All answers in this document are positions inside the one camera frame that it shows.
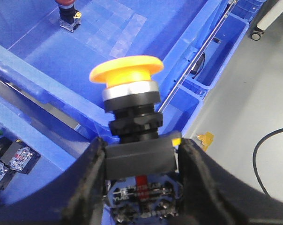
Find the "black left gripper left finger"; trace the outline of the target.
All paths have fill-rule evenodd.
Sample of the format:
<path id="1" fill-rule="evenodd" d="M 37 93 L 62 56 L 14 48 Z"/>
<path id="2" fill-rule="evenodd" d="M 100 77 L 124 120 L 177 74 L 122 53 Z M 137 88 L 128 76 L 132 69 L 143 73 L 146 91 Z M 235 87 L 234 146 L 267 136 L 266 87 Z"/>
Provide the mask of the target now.
<path id="1" fill-rule="evenodd" d="M 0 225 L 99 225 L 103 215 L 104 148 L 95 138 L 59 177 L 0 209 Z"/>

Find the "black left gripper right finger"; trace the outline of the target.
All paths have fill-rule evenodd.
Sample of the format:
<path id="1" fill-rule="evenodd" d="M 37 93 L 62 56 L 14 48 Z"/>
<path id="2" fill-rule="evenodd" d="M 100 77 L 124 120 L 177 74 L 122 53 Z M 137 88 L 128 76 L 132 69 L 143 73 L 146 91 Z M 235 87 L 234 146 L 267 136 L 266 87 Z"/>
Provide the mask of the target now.
<path id="1" fill-rule="evenodd" d="M 178 149 L 183 200 L 177 225 L 283 225 L 283 202 L 223 169 L 193 140 Z"/>

